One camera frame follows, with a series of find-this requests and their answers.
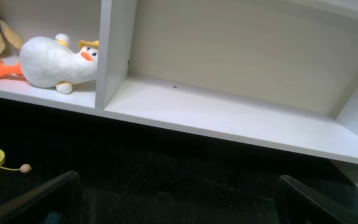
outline black floor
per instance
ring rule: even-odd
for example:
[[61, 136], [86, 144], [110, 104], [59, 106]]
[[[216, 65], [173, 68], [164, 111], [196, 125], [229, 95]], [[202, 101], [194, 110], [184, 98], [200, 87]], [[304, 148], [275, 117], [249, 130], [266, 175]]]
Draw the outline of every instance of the black floor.
[[282, 174], [358, 209], [358, 189], [328, 160], [0, 100], [0, 205], [68, 171], [82, 223], [279, 223]]

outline orange beak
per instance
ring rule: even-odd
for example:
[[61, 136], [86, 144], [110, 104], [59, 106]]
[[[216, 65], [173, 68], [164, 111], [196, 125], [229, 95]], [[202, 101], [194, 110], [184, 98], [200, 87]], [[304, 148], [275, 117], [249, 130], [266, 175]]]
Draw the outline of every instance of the orange beak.
[[81, 56], [89, 61], [92, 61], [92, 57], [86, 52], [81, 52]]

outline shelf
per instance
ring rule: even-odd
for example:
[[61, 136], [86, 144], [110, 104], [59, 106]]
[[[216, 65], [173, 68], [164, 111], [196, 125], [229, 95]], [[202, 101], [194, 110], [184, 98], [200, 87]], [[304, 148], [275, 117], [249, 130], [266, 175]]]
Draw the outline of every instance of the shelf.
[[358, 19], [358, 0], [287, 0], [323, 11]]
[[[4, 59], [4, 63], [9, 65], [14, 65], [17, 61], [16, 56]], [[22, 77], [11, 76], [0, 80], [0, 98], [65, 110], [70, 110], [70, 106], [94, 108], [95, 82], [75, 85], [72, 94], [63, 95], [54, 88], [37, 88], [31, 86]]]
[[319, 114], [127, 78], [110, 118], [358, 164], [358, 136]]

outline duck's head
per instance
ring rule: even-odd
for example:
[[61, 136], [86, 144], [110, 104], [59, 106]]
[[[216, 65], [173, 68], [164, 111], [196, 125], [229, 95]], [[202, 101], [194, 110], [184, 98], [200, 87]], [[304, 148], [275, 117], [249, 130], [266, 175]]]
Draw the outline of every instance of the duck's head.
[[78, 44], [80, 47], [79, 54], [87, 61], [98, 63], [99, 57], [99, 41], [86, 42], [81, 40]]

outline white plush duck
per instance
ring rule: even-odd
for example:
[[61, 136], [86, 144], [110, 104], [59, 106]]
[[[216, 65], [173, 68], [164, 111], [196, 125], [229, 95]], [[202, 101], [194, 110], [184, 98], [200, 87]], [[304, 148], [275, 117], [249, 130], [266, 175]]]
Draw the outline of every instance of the white plush duck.
[[0, 78], [15, 73], [23, 75], [34, 86], [55, 86], [59, 93], [69, 94], [73, 84], [96, 78], [99, 41], [81, 40], [77, 54], [68, 48], [69, 44], [70, 38], [65, 34], [58, 34], [55, 40], [34, 37], [21, 48], [17, 65], [0, 63]]

